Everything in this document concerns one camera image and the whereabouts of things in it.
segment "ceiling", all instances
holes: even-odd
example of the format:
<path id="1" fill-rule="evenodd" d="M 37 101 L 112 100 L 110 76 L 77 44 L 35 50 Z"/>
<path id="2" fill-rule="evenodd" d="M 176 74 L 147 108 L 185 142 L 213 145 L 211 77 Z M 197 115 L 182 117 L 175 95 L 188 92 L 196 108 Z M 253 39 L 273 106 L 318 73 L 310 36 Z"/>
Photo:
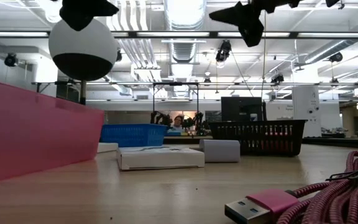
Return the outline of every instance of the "ceiling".
<path id="1" fill-rule="evenodd" d="M 234 26 L 212 21 L 208 13 L 235 5 L 233 0 L 208 0 L 206 16 L 201 30 L 232 30 Z M 276 8 L 273 14 L 265 16 L 262 13 L 260 20 L 265 23 L 267 31 L 321 31 L 321 32 L 347 32 L 354 31 L 353 27 L 358 25 L 358 0 L 344 0 L 345 8 L 339 10 L 339 5 L 332 8 L 325 6 L 325 1 L 304 0 L 298 8 L 290 9 L 288 6 Z M 0 30 L 51 30 L 53 24 L 45 19 L 44 10 L 37 8 L 39 5 L 35 1 L 21 0 L 0 0 Z M 147 25 L 150 30 L 166 30 L 163 1 L 147 1 Z M 161 76 L 168 77 L 170 74 L 170 57 L 168 44 L 161 43 L 161 39 L 152 39 L 152 47 L 158 65 L 161 67 Z M 206 39 L 206 43 L 198 44 L 196 63 L 193 67 L 193 80 L 202 82 L 205 72 L 210 72 L 211 80 L 218 82 L 241 82 L 243 75 L 248 82 L 261 82 L 262 75 L 266 75 L 268 82 L 273 75 L 268 73 L 271 69 L 279 65 L 283 60 L 298 55 L 309 54 L 331 40 L 262 40 L 258 46 L 248 48 L 243 40 L 232 39 L 232 52 L 223 68 L 216 68 L 214 56 L 217 48 L 222 42 L 221 39 Z M 35 46 L 48 52 L 47 39 L 0 39 L 3 46 Z M 329 82 L 332 76 L 351 73 L 358 70 L 358 43 L 341 51 L 344 59 L 340 63 L 320 61 L 313 66 L 318 67 L 319 80 Z M 126 55 L 123 60 L 114 65 L 112 75 L 116 80 L 130 81 L 131 61 Z M 284 74 L 286 81 L 291 81 L 294 72 L 291 67 L 280 71 Z M 358 74 L 349 77 L 346 82 L 358 82 Z M 105 90 L 106 87 L 92 86 L 93 91 Z M 343 88 L 352 90 L 353 86 Z"/>

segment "black wire basket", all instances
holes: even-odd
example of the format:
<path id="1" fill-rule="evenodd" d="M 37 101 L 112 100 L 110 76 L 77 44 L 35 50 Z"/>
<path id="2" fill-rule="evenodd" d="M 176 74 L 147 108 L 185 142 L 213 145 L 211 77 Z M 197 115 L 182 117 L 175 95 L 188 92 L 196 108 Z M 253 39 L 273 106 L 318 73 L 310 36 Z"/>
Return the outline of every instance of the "black wire basket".
<path id="1" fill-rule="evenodd" d="M 241 121 L 209 123 L 212 137 L 238 140 L 241 155 L 297 156 L 306 120 Z"/>

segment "pink plastic panel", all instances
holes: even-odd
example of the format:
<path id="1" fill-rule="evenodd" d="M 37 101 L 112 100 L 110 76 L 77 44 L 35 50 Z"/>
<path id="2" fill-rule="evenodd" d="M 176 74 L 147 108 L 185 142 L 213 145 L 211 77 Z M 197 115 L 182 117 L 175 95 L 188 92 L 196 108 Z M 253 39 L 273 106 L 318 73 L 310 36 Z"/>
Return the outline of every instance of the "pink plastic panel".
<path id="1" fill-rule="evenodd" d="M 103 111 L 0 83 L 0 180 L 93 159 Z"/>

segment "wooden table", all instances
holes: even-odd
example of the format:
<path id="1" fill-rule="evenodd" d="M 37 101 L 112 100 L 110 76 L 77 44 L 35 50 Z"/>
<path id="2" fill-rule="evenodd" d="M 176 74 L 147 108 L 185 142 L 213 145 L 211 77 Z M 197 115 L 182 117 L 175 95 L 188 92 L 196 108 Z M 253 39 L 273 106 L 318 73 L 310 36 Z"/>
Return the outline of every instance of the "wooden table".
<path id="1" fill-rule="evenodd" d="M 352 149 L 303 145 L 298 157 L 120 172 L 115 152 L 0 181 L 0 223 L 233 223 L 224 204 L 267 188 L 296 189 L 342 172 Z"/>

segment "blue plastic basket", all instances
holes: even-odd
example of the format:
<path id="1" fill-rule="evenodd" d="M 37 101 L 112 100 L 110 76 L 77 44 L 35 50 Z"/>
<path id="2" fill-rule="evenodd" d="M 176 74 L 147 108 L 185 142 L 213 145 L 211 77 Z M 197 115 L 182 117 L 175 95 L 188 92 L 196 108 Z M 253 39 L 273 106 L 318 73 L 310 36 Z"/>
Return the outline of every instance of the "blue plastic basket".
<path id="1" fill-rule="evenodd" d="M 105 124 L 101 142 L 115 142 L 119 147 L 161 146 L 167 132 L 159 124 Z"/>

